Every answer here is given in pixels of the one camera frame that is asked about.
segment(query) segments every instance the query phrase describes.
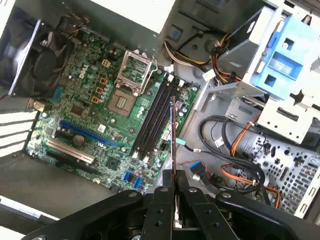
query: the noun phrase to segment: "pcie slot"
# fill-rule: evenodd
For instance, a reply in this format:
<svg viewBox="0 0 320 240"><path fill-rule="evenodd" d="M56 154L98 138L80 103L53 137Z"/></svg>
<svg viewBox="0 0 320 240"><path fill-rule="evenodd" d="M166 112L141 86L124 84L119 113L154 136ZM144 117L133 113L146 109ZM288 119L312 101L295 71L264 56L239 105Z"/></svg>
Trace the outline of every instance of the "pcie slot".
<svg viewBox="0 0 320 240"><path fill-rule="evenodd" d="M60 126L61 127L64 127L64 128L67 128L67 129L71 129L72 131L84 136L85 138L90 138L94 141L97 141L97 142L100 142L102 144L107 144L107 145L110 145L110 146L117 146L116 143L114 142L111 142L111 141L108 141L107 139L105 139L104 137L101 137L93 132L90 132L88 130L85 130L79 126L76 126L70 122L67 122L66 120L61 120L60 121Z"/></svg>
<svg viewBox="0 0 320 240"><path fill-rule="evenodd" d="M145 136L147 132L150 130L150 125L152 124L152 121L155 120L155 115L157 113L158 107L162 103L162 99L166 94L166 91L168 89L167 86L167 78L164 79L159 87L159 90L154 98L154 101L152 103L151 109L149 110L148 114L146 115L146 118L142 124L142 127L139 131L139 134L137 135L137 139L134 141L132 150L136 150L140 147L140 145L143 143L143 140L145 139Z"/></svg>
<svg viewBox="0 0 320 240"><path fill-rule="evenodd" d="M170 97L176 96L178 93L178 90L176 88L173 88L168 99L166 100L164 104L164 109L160 113L160 118L158 118L157 122L154 125L154 129L152 130L152 133L150 134L149 140L146 141L146 146L144 148L144 154L148 155L152 149L154 148L156 141L159 139L159 134L161 130L163 129L166 120L169 119L169 113L170 113Z"/></svg>
<svg viewBox="0 0 320 240"><path fill-rule="evenodd" d="M94 156L87 154L83 151L80 151L72 146L68 146L67 144L62 143L54 138L50 138L47 142L47 145L51 148L59 150L65 154L73 156L73 157L75 157L81 161L84 161L86 163L89 163L89 164L92 164L95 159Z"/></svg>

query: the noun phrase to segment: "screw hole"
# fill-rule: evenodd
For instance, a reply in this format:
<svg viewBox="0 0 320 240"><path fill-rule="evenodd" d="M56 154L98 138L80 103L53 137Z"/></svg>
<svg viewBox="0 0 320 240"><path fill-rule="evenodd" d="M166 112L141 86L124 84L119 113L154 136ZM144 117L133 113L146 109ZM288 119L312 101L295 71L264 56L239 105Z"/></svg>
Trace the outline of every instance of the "screw hole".
<svg viewBox="0 0 320 240"><path fill-rule="evenodd" d="M154 225L155 225L156 227L160 227L162 224L163 224L162 221L157 221Z"/></svg>
<svg viewBox="0 0 320 240"><path fill-rule="evenodd" d="M213 223L212 223L212 226L213 226L214 228L218 228L218 227L219 227L219 225L220 225L220 223L219 223L219 222L213 222Z"/></svg>

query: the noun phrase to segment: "chip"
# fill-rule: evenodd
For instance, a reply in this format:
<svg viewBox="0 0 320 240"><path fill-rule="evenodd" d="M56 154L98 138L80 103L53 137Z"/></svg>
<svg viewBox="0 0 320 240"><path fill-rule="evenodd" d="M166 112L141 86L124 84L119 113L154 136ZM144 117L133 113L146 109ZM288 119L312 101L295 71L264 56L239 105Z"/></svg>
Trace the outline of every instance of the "chip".
<svg viewBox="0 0 320 240"><path fill-rule="evenodd" d="M101 88L101 87L97 87L95 92L98 93L98 94L102 94L104 90Z"/></svg>
<svg viewBox="0 0 320 240"><path fill-rule="evenodd" d="M120 165L120 161L114 157L109 157L108 161L105 164L106 167L112 170L117 170L119 165Z"/></svg>
<svg viewBox="0 0 320 240"><path fill-rule="evenodd" d="M108 83L108 80L102 77L100 79L100 83L103 84L103 85L106 85Z"/></svg>
<svg viewBox="0 0 320 240"><path fill-rule="evenodd" d="M112 95L112 99L109 103L109 110L120 114L124 117L128 117L134 107L136 98L123 91L116 90Z"/></svg>
<svg viewBox="0 0 320 240"><path fill-rule="evenodd" d="M71 108L71 113L81 117L82 113L84 112L84 110L85 109L80 107L80 106L73 105L72 108Z"/></svg>
<svg viewBox="0 0 320 240"><path fill-rule="evenodd" d="M181 101L176 101L176 103L175 103L175 107L177 108L177 109L180 109L181 107L182 107L182 102Z"/></svg>
<svg viewBox="0 0 320 240"><path fill-rule="evenodd" d="M99 98L93 96L92 99L91 99L91 102L97 104L99 102Z"/></svg>
<svg viewBox="0 0 320 240"><path fill-rule="evenodd" d="M53 132L54 132L54 130L52 128L50 128L50 127L47 127L46 130L45 130L45 133L50 135L50 136L52 135Z"/></svg>

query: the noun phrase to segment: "blue drive bracket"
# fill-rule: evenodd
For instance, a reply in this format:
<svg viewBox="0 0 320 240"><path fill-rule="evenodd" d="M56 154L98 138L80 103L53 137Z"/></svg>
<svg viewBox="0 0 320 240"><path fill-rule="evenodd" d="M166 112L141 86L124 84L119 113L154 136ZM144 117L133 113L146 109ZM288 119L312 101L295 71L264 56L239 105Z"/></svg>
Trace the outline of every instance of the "blue drive bracket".
<svg viewBox="0 0 320 240"><path fill-rule="evenodd" d="M310 26L287 17L282 30L274 32L269 40L261 58L265 65L254 74L251 84L275 99L286 100L317 41L318 35Z"/></svg>

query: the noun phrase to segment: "motherboard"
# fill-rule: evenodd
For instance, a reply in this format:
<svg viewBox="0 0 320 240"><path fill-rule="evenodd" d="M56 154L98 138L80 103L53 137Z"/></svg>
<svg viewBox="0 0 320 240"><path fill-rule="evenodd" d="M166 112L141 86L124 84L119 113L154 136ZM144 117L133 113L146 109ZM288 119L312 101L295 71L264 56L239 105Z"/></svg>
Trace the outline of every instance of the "motherboard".
<svg viewBox="0 0 320 240"><path fill-rule="evenodd" d="M138 51L80 31L27 152L117 193L152 186L170 151L170 97L181 131L199 86Z"/></svg>

